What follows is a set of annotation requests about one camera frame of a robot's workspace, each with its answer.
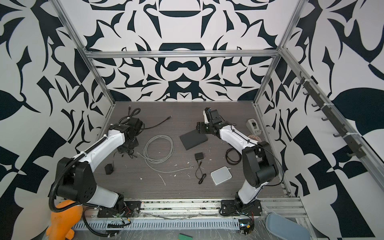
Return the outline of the black power adapter with cable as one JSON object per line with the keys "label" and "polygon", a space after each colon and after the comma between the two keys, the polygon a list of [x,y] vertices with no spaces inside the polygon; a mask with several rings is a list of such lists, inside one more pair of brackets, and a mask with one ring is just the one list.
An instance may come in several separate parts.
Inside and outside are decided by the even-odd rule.
{"label": "black power adapter with cable", "polygon": [[[128,141],[127,143],[124,143],[117,148],[117,151],[114,153],[114,156],[116,155],[116,153],[119,153],[122,155],[122,157],[124,156],[124,154],[126,154],[131,159],[137,158],[137,156],[135,155],[135,148],[138,145],[139,143],[136,140],[133,142]],[[105,166],[106,175],[111,175],[113,171],[114,171],[114,162],[112,162],[111,164],[107,164]]]}

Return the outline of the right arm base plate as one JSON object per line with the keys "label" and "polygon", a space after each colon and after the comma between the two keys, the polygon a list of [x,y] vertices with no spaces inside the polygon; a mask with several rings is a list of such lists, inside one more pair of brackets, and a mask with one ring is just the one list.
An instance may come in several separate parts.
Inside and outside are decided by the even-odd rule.
{"label": "right arm base plate", "polygon": [[262,206],[259,200],[254,200],[248,204],[243,204],[240,200],[221,200],[219,213],[222,216],[235,216],[245,214],[247,216],[261,216]]}

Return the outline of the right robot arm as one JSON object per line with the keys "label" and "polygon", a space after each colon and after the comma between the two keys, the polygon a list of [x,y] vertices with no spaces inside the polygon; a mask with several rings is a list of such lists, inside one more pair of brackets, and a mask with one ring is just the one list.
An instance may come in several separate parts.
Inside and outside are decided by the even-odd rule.
{"label": "right robot arm", "polygon": [[200,134],[211,134],[230,144],[241,154],[245,182],[235,197],[238,208],[248,206],[257,199],[265,187],[279,175],[278,159],[267,142],[257,142],[239,132],[235,126],[224,121],[217,110],[205,108],[204,121],[197,123]]}

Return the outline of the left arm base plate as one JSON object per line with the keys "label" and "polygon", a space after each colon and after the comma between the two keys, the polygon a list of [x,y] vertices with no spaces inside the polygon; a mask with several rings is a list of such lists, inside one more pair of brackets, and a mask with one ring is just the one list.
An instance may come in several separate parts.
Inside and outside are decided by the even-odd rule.
{"label": "left arm base plate", "polygon": [[141,210],[141,201],[124,201],[118,203],[113,208],[102,207],[98,211],[98,218],[117,218],[120,215],[122,218],[133,217]]}

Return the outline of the black network switch box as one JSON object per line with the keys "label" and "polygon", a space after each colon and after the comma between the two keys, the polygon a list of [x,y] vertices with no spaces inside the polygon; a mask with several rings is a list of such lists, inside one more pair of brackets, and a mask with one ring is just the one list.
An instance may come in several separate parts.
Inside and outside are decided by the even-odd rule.
{"label": "black network switch box", "polygon": [[190,131],[180,136],[180,140],[186,151],[206,142],[208,137],[205,134],[199,134],[197,130]]}

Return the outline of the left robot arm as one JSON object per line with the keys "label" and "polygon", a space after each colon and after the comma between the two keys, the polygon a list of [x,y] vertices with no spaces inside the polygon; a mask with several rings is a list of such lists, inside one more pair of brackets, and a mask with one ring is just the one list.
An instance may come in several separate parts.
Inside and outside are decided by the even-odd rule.
{"label": "left robot arm", "polygon": [[137,137],[144,127],[138,118],[111,125],[103,137],[72,158],[57,164],[55,181],[49,192],[49,208],[54,213],[79,205],[109,208],[120,214],[125,207],[122,194],[97,185],[94,171],[114,150],[128,153],[139,145]]}

